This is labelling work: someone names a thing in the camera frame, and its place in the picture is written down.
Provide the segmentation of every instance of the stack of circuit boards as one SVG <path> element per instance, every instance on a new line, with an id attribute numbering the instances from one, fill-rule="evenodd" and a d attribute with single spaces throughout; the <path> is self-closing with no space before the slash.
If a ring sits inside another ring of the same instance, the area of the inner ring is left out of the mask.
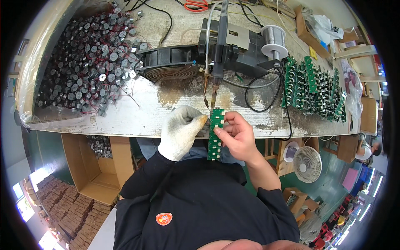
<path id="1" fill-rule="evenodd" d="M 339 87 L 337 68 L 331 76 L 328 71 L 322 71 L 321 66 L 315 67 L 311 58 L 305 56 L 302 62 L 288 57 L 285 71 L 283 108 L 286 100 L 287 106 L 303 110 L 306 116 L 318 114 L 322 119 L 346 122 L 346 92 Z"/>
<path id="2" fill-rule="evenodd" d="M 214 133 L 215 127 L 223 127 L 225 110 L 215 108 L 210 115 L 210 137 L 208 138 L 207 160 L 220 160 L 221 139 Z"/>

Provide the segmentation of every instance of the logo patch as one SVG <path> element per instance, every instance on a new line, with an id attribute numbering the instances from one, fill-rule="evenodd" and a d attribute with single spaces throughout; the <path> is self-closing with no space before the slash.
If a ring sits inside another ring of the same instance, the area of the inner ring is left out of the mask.
<path id="1" fill-rule="evenodd" d="M 161 226 L 168 225 L 171 222 L 171 220 L 172 220 L 171 213 L 161 213 L 156 215 L 156 222 Z"/>

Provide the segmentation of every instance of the yellow wire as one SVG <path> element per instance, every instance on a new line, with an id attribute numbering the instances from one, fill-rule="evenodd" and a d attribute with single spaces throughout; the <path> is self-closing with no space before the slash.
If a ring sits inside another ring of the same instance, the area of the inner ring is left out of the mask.
<path id="1" fill-rule="evenodd" d="M 243 13 L 232 12 L 232 11 L 228 11 L 228 13 L 244 15 Z M 255 14 L 255 15 L 256 15 L 256 16 L 262 16 L 262 17 L 266 17 L 266 18 L 272 19 L 272 20 L 274 20 L 277 24 L 280 24 L 280 22 L 276 21 L 275 19 L 273 19 L 273 18 L 270 17 L 270 16 L 264 16 L 264 15 L 258 15 L 258 14 Z M 290 31 L 294 31 L 294 28 L 295 28 L 294 24 L 293 24 L 292 22 L 290 22 L 290 24 L 293 25 L 293 30 L 290 30 Z"/>

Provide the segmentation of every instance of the bare hand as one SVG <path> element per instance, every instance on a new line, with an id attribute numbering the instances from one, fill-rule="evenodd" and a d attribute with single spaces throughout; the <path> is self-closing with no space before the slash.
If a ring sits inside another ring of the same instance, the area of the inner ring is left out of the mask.
<path id="1" fill-rule="evenodd" d="M 222 140 L 223 146 L 229 148 L 232 156 L 248 162 L 259 154 L 254 140 L 253 127 L 236 111 L 226 112 L 224 129 L 214 128 L 214 133 Z"/>

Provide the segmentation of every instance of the red scissors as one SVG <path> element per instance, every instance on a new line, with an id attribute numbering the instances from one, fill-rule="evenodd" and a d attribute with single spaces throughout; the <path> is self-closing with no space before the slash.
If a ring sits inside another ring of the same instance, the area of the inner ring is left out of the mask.
<path id="1" fill-rule="evenodd" d="M 202 12 L 202 11 L 208 10 L 208 3 L 206 0 L 202 0 L 203 2 L 197 2 L 197 1 L 191 1 L 191 0 L 186 0 L 186 1 L 187 1 L 187 3 L 185 3 L 183 6 L 185 7 L 185 9 L 187 9 L 189 11 Z M 187 5 L 191 5 L 191 6 L 193 5 L 196 7 L 200 7 L 201 9 L 193 10 L 193 9 L 189 8 Z"/>

